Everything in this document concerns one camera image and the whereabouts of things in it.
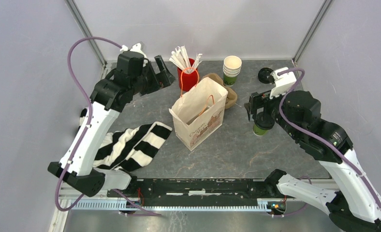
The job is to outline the black plastic cup lid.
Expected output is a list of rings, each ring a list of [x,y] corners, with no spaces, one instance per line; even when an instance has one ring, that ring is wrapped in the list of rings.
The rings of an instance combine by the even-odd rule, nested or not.
[[[270,115],[257,115],[254,120],[256,130],[270,130],[273,128],[275,120]]]

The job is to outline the green paper coffee cup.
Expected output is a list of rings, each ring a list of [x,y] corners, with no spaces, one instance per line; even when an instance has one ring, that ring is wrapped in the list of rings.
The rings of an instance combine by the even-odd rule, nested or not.
[[[256,135],[256,136],[264,136],[267,132],[268,132],[268,130],[262,129],[259,126],[257,126],[256,124],[253,125],[253,133],[254,133],[254,135]]]

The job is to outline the beige paper gift bag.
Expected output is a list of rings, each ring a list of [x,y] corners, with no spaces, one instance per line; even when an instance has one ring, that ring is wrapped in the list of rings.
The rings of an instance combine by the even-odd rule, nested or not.
[[[200,78],[169,109],[176,136],[193,151],[223,123],[227,89],[210,78]]]

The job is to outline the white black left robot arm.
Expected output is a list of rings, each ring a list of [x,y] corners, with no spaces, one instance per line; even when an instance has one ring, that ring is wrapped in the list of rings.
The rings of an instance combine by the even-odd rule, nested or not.
[[[138,52],[119,54],[116,68],[95,85],[87,116],[69,151],[60,161],[49,163],[47,170],[51,174],[88,197],[109,189],[118,189],[126,197],[137,192],[137,183],[125,171],[101,170],[93,163],[109,128],[133,96],[158,91],[174,82],[163,58],[158,55],[154,59],[159,72]]]

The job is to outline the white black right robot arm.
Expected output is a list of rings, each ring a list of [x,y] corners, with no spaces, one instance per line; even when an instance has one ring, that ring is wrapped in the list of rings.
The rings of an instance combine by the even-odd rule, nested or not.
[[[291,196],[316,207],[345,232],[381,232],[381,195],[363,171],[346,131],[322,119],[319,100],[302,90],[277,97],[270,91],[255,92],[244,107],[255,133],[279,125],[338,186],[317,187],[276,169],[264,181],[268,196]]]

